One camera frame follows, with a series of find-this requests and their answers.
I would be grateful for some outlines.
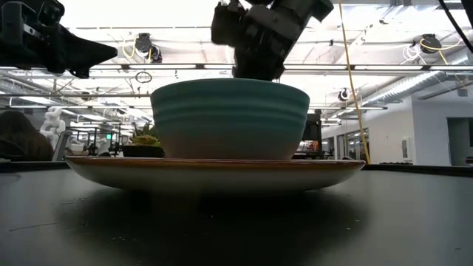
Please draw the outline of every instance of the wire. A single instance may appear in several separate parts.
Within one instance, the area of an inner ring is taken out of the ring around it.
[[[449,62],[446,60],[445,55],[443,55],[442,51],[438,51],[438,53],[440,54],[441,58],[443,59],[443,62],[445,62],[445,65],[448,65]],[[458,83],[459,83],[464,89],[466,89],[465,84],[463,84],[463,82],[460,80],[460,78],[459,78],[457,75],[455,75],[455,78],[457,79]]]
[[[343,32],[343,42],[344,42],[344,46],[345,46],[345,55],[347,56],[347,68],[348,68],[348,76],[350,77],[350,88],[352,90],[353,102],[355,103],[356,112],[358,114],[358,125],[360,126],[360,135],[361,135],[361,140],[363,141],[364,153],[367,156],[367,164],[370,164],[371,163],[370,153],[368,151],[367,141],[364,138],[363,122],[361,121],[361,112],[360,112],[360,109],[358,107],[358,101],[356,100],[355,87],[353,86],[353,76],[352,76],[352,70],[351,70],[352,68],[350,66],[350,55],[348,54],[347,34],[345,32],[345,26],[344,26],[344,23],[343,23],[343,8],[341,8],[341,0],[338,0],[338,8],[340,9],[341,31]]]
[[[121,51],[123,52],[123,54],[127,57],[127,58],[132,58],[133,56],[135,56],[135,50],[136,50],[136,38],[133,40],[133,50],[132,50],[132,55],[129,55],[126,51],[125,51],[125,47],[127,47],[128,45],[126,45],[126,41],[125,39],[123,40],[123,46],[121,47]]]
[[[449,18],[449,20],[452,23],[453,27],[457,30],[458,35],[462,38],[463,42],[465,42],[465,45],[468,47],[470,52],[473,52],[472,43],[470,43],[469,39],[465,36],[465,33],[463,33],[460,26],[458,26],[458,23],[453,18],[452,14],[450,13],[449,8],[446,6],[445,1],[444,0],[438,0],[438,2],[440,3],[443,10],[445,11],[445,14],[446,14],[447,18]]]
[[[451,49],[451,48],[455,48],[455,47],[457,47],[458,45],[461,44],[461,41],[462,41],[461,38],[458,37],[458,36],[457,36],[457,38],[458,38],[458,42],[457,42],[456,44],[453,44],[453,45],[450,45],[449,47],[444,47],[444,48],[429,47],[429,46],[423,44],[423,41],[426,40],[426,39],[424,39],[424,38],[419,42],[419,44],[420,44],[422,47],[425,47],[425,48],[427,48],[427,49],[429,49],[429,50],[433,50],[433,51],[446,51],[446,50],[449,50],[449,49]]]

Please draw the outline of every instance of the yellow cable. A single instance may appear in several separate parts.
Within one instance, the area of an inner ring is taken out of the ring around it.
[[[127,46],[127,45],[126,45],[125,40],[123,40],[123,46],[121,47],[121,50],[122,50],[123,54],[124,54],[127,58],[132,58],[132,57],[135,55],[135,50],[136,50],[136,38],[135,38],[134,41],[133,41],[132,55],[129,55],[129,54],[125,51],[125,46]]]
[[[425,41],[425,39],[422,39],[419,44],[421,44],[421,46],[427,48],[427,49],[430,49],[432,51],[445,51],[445,50],[448,50],[448,49],[451,49],[451,48],[455,48],[457,47],[460,43],[461,43],[461,40],[459,40],[456,44],[453,44],[453,45],[450,45],[449,47],[444,47],[444,48],[434,48],[434,47],[428,47],[427,45],[423,44],[423,41]]]
[[[368,151],[367,141],[364,138],[363,122],[361,121],[361,112],[358,107],[358,101],[356,100],[355,87],[353,86],[352,68],[350,65],[350,55],[348,55],[347,34],[345,33],[345,26],[343,23],[343,9],[341,8],[341,0],[338,0],[338,8],[340,9],[341,31],[343,32],[345,54],[347,55],[347,68],[348,68],[348,76],[350,77],[350,88],[352,89],[353,102],[355,102],[356,112],[358,113],[358,125],[360,126],[360,135],[361,135],[361,140],[363,141],[364,153],[367,156],[367,164],[370,164],[371,163],[370,152]]]
[[[438,53],[439,53],[440,56],[442,57],[443,62],[445,62],[445,65],[448,65],[449,62],[446,60],[445,55],[443,55],[442,51],[438,51]],[[460,83],[460,85],[461,85],[464,89],[466,89],[465,84],[463,84],[463,82],[459,79],[459,77],[458,77],[457,75],[455,75],[455,78],[457,78],[458,83]]]

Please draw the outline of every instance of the teal bowl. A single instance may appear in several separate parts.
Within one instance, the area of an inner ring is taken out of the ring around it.
[[[166,156],[185,159],[290,159],[309,102],[292,86],[238,78],[173,83],[151,95]]]

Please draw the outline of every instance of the dinner plate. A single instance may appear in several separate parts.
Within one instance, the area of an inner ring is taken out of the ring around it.
[[[82,177],[113,188],[160,193],[285,194],[338,184],[357,160],[181,160],[67,157]]]

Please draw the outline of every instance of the white sculpture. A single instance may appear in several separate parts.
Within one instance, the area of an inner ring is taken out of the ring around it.
[[[52,148],[55,149],[59,135],[66,130],[66,123],[61,120],[61,108],[50,107],[47,111],[44,114],[45,120],[39,132],[48,139]]]

